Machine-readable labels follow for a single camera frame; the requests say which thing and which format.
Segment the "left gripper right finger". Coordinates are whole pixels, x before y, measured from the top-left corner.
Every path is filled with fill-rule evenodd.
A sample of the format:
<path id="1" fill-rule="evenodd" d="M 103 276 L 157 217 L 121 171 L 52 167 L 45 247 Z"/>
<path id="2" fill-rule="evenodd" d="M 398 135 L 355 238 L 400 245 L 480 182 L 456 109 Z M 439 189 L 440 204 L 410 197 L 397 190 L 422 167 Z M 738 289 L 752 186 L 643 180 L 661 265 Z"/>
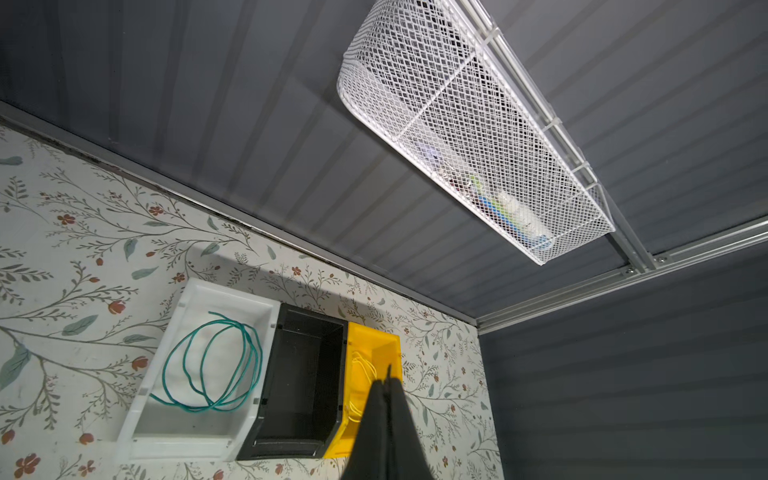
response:
<path id="1" fill-rule="evenodd" d="M 401 380 L 390 374 L 387 375 L 387 419 L 387 478 L 432 480 Z"/>

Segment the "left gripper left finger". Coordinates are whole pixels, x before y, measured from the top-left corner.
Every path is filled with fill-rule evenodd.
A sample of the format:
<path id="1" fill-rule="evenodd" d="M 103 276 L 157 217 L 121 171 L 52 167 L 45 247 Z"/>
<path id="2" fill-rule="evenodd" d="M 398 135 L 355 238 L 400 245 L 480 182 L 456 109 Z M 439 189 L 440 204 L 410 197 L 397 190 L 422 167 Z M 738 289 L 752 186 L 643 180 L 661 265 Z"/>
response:
<path id="1" fill-rule="evenodd" d="M 384 384 L 371 386 L 364 414 L 342 480 L 385 479 L 387 476 L 388 417 Z"/>

